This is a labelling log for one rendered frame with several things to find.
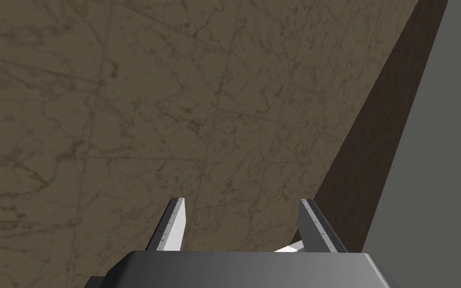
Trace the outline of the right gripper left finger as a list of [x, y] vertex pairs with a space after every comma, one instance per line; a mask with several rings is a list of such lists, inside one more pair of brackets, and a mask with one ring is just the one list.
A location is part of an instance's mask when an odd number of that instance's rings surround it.
[[172, 198], [146, 246], [147, 251], [180, 251], [186, 227], [183, 197]]

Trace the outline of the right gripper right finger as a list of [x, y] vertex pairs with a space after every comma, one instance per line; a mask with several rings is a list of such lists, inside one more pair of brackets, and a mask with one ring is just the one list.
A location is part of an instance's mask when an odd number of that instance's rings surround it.
[[297, 225], [305, 252], [347, 252], [347, 249], [312, 199], [301, 199], [299, 201]]

